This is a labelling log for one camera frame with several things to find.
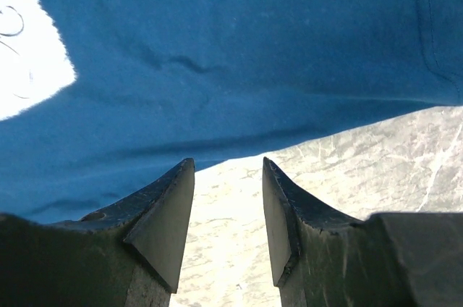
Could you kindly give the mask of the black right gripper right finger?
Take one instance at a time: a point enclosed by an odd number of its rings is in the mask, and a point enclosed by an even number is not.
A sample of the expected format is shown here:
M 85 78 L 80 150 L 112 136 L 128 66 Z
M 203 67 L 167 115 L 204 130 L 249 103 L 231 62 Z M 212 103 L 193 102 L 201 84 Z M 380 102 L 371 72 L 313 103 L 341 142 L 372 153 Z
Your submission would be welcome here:
M 316 232 L 332 233 L 361 222 L 301 188 L 267 157 L 263 159 L 262 192 L 271 273 L 276 287 L 285 285 L 301 258 L 298 221 Z

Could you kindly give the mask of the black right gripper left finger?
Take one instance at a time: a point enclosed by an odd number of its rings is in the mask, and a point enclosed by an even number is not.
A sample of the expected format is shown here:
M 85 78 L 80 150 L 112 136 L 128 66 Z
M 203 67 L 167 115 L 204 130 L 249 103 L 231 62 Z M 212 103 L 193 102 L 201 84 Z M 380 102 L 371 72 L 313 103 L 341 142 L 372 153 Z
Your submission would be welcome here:
M 195 189 L 188 158 L 158 180 L 77 221 L 53 225 L 56 294 L 172 294 Z

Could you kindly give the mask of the blue t-shirt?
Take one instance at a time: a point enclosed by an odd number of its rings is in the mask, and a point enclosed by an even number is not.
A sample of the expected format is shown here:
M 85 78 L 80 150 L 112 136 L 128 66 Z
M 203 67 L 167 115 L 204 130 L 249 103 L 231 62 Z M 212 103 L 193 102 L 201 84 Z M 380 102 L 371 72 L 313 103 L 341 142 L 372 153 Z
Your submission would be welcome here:
M 462 0 L 1 0 L 1 210 L 462 103 Z

